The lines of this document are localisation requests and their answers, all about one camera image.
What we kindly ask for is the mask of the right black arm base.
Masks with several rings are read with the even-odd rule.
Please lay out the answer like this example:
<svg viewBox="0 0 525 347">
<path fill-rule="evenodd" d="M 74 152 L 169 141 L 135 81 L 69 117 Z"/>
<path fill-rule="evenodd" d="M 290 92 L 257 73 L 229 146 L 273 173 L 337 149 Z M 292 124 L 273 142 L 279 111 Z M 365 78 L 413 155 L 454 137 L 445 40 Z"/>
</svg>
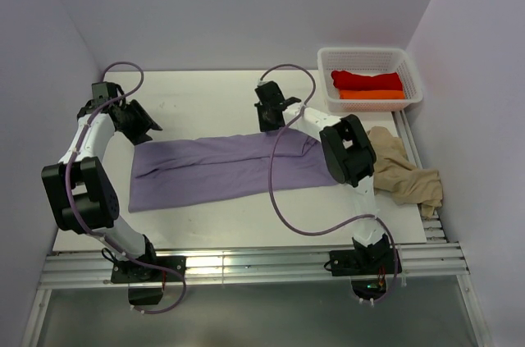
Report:
<svg viewBox="0 0 525 347">
<path fill-rule="evenodd" d="M 372 253 L 357 249 L 330 251 L 323 268 L 334 277 L 349 276 L 358 280 L 393 276 L 403 270 L 398 254 L 394 254 L 392 250 Z"/>
</svg>

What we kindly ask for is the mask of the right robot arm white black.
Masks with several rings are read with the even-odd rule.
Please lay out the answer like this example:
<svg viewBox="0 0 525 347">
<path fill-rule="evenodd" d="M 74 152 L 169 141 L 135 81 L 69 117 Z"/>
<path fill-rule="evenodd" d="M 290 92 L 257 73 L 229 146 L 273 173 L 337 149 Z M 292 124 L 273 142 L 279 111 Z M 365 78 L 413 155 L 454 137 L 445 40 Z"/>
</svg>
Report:
<svg viewBox="0 0 525 347">
<path fill-rule="evenodd" d="M 290 224 L 276 203 L 273 189 L 273 162 L 278 143 L 273 144 L 268 166 L 268 193 L 280 221 L 291 231 L 303 236 L 322 236 L 355 223 L 352 237 L 355 268 L 374 272 L 388 253 L 397 261 L 395 242 L 385 222 L 377 216 L 373 193 L 374 164 L 377 155 L 359 118 L 353 114 L 336 117 L 311 108 L 299 98 L 285 98 L 274 81 L 260 80 L 255 93 L 258 102 L 259 128 L 262 132 L 276 131 L 276 138 L 295 125 L 300 132 L 315 139 L 322 147 L 327 170 L 333 180 L 350 185 L 363 200 L 364 214 L 351 217 L 324 231 L 302 231 Z"/>
</svg>

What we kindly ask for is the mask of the lilac t shirt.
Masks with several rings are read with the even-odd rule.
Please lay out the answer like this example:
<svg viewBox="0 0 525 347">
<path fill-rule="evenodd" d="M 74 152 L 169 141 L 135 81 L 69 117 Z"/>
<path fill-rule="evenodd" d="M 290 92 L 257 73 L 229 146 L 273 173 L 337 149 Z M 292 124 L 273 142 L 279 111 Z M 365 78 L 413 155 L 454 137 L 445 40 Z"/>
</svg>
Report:
<svg viewBox="0 0 525 347">
<path fill-rule="evenodd" d="M 135 147 L 130 175 L 130 212 L 181 208 L 261 194 L 268 189 L 333 186 L 321 145 L 289 129 L 228 137 L 148 142 Z"/>
</svg>

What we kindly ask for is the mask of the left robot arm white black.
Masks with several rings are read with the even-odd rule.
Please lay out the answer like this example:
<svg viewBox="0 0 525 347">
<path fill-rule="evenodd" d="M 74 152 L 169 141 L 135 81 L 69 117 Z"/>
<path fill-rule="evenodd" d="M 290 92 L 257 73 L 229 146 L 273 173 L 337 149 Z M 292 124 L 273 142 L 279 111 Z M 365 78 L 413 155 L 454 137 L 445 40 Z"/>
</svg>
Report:
<svg viewBox="0 0 525 347">
<path fill-rule="evenodd" d="M 66 154 L 43 168 L 43 186 L 60 230 L 99 240 L 117 267 L 130 267 L 141 281 L 150 281 L 160 261 L 149 239 L 121 217 L 103 157 L 116 132 L 136 146 L 151 141 L 149 131 L 161 127 L 139 102 L 126 100 L 119 84 L 95 83 L 92 95 L 77 115 L 78 128 Z"/>
</svg>

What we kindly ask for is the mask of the white plastic basket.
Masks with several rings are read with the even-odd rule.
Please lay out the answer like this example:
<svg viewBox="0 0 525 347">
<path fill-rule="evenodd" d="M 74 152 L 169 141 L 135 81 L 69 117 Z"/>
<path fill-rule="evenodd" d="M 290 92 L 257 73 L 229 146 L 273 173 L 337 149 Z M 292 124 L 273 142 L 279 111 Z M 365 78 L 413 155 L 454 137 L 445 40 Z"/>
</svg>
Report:
<svg viewBox="0 0 525 347">
<path fill-rule="evenodd" d="M 321 48 L 317 66 L 332 112 L 397 112 L 423 99 L 416 66 L 399 48 Z"/>
</svg>

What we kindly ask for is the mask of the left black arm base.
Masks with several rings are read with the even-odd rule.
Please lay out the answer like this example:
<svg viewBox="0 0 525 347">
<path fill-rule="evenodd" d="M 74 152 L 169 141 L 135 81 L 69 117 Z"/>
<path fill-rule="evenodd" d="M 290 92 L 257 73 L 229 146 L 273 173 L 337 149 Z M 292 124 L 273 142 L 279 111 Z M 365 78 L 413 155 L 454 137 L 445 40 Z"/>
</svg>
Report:
<svg viewBox="0 0 525 347">
<path fill-rule="evenodd" d="M 134 306 L 153 306 L 161 302 L 167 282 L 181 282 L 178 276 L 166 269 L 185 275 L 186 257 L 161 256 L 154 263 L 159 268 L 143 267 L 130 261 L 120 261 L 113 266 L 111 283 L 128 286 L 128 302 Z"/>
</svg>

